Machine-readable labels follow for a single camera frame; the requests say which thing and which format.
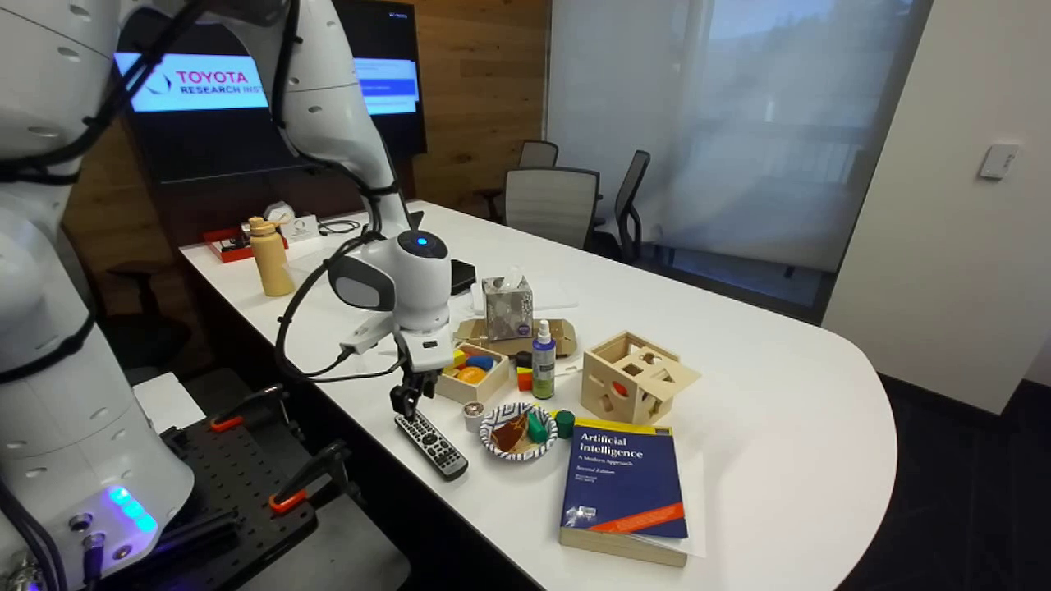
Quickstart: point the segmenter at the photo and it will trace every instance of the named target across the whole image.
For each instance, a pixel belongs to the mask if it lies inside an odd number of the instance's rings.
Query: small bottle
[[[249,246],[258,266],[264,293],[273,298],[295,293],[287,244],[268,220],[249,215]]]
[[[539,399],[555,397],[555,339],[547,322],[539,322],[532,339],[532,397]]]

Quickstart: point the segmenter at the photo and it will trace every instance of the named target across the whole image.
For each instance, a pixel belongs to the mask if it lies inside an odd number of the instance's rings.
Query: office chair
[[[152,286],[152,275],[159,268],[148,263],[121,263],[107,268],[107,275],[134,282],[138,309],[141,309],[134,314],[114,314],[106,309],[103,289],[87,272],[81,257],[65,228],[59,228],[55,235],[55,252],[75,293],[87,298],[89,313],[95,314],[106,342],[113,343],[124,377],[138,384],[171,371],[174,357],[191,342],[191,329],[184,322],[162,314],[159,293]]]
[[[643,185],[646,167],[649,167],[649,152],[635,152],[615,199],[615,232],[611,232],[611,222],[598,222],[598,228],[588,235],[591,252],[624,259],[624,263],[641,259],[643,222],[635,210],[635,195],[638,195],[638,187]]]
[[[567,246],[585,246],[596,199],[596,171],[515,167],[505,175],[505,222]]]
[[[532,139],[523,145],[515,167],[555,167],[555,165],[557,165],[557,145]],[[498,190],[491,190],[485,199],[491,199],[491,220],[501,222],[505,195]]]

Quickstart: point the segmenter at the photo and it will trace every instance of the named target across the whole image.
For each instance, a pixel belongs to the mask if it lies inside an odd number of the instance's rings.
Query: blue book
[[[657,565],[688,565],[688,505],[669,429],[577,420],[557,542]]]

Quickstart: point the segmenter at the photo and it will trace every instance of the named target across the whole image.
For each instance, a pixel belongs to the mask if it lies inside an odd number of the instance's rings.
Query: blue light
[[[107,498],[138,531],[159,531],[159,519],[124,486],[113,486]]]

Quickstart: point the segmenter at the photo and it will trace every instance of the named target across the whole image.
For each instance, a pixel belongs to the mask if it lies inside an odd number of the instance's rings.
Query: screen
[[[114,52],[124,76],[138,52]],[[414,59],[355,59],[368,115],[417,115],[419,79]],[[169,52],[131,99],[148,110],[240,110],[266,109],[264,79],[249,56]]]

